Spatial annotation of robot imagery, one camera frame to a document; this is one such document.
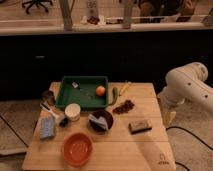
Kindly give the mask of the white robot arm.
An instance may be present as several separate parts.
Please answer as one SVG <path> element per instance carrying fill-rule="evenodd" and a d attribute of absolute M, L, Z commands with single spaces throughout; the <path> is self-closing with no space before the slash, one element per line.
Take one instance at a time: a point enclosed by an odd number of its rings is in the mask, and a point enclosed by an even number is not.
<path fill-rule="evenodd" d="M 207 67 L 200 62 L 174 68 L 166 74 L 166 86 L 157 95 L 165 127 L 176 116 L 174 108 L 183 104 L 186 99 L 213 114 L 213 88 L 205 84 L 207 78 Z"/>

